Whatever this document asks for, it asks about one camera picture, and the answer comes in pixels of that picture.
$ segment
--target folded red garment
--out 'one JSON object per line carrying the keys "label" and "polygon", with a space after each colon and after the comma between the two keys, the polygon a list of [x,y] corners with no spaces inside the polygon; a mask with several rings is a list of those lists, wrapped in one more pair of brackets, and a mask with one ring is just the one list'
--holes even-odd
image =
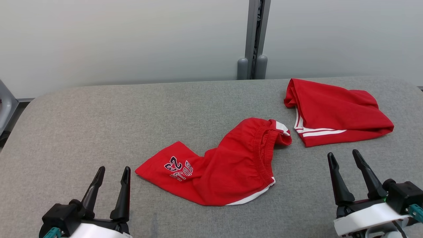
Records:
{"label": "folded red garment", "polygon": [[293,78],[284,103],[296,107],[294,129],[306,147],[369,140],[394,129],[374,97],[363,90]]}
{"label": "folded red garment", "polygon": [[239,205],[260,196],[275,183],[273,147],[291,142],[290,132],[282,123],[248,118],[204,157],[178,141],[148,159],[135,173],[201,205]]}

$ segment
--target teal connector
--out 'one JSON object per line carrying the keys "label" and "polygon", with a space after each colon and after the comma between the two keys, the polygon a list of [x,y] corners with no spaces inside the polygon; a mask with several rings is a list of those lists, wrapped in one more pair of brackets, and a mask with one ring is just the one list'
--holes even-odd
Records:
{"label": "teal connector", "polygon": [[62,233],[60,232],[60,229],[57,227],[53,227],[50,229],[47,234],[44,236],[44,238],[60,238],[62,237]]}
{"label": "teal connector", "polygon": [[413,204],[409,206],[407,212],[417,221],[423,222],[423,209],[419,205]]}

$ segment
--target crumpled red shorts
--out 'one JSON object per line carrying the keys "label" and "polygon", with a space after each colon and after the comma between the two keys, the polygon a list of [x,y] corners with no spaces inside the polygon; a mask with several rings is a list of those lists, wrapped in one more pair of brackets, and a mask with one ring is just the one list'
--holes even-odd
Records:
{"label": "crumpled red shorts", "polygon": [[271,166],[274,145],[291,142],[284,124],[248,118],[204,157],[178,141],[148,159],[135,173],[201,205],[239,205],[260,196],[275,183]]}

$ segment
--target white plastic part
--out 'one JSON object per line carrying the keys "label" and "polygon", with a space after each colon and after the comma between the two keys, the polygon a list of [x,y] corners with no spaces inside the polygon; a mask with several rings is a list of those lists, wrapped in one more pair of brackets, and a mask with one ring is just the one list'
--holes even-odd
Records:
{"label": "white plastic part", "polygon": [[132,236],[94,224],[81,223],[70,238],[132,238]]}
{"label": "white plastic part", "polygon": [[335,230],[338,236],[348,235],[370,227],[382,225],[399,219],[411,217],[400,215],[387,203],[375,204],[369,208],[356,211],[345,217],[334,220]]}

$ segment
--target robotic arm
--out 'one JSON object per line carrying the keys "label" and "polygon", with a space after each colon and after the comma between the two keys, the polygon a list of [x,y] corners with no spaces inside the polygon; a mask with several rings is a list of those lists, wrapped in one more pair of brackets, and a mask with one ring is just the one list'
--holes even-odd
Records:
{"label": "robotic arm", "polygon": [[423,191],[412,182],[396,183],[392,179],[383,184],[364,161],[358,150],[352,154],[366,183],[368,199],[355,201],[341,174],[332,153],[327,155],[336,210],[334,220],[338,236],[368,238],[383,232],[380,238],[407,238],[403,228],[423,222]]}
{"label": "robotic arm", "polygon": [[39,238],[132,238],[129,234],[129,196],[131,169],[125,167],[121,191],[109,219],[96,219],[94,205],[103,183],[105,167],[99,168],[82,201],[72,199],[68,205],[56,203],[43,216]]}

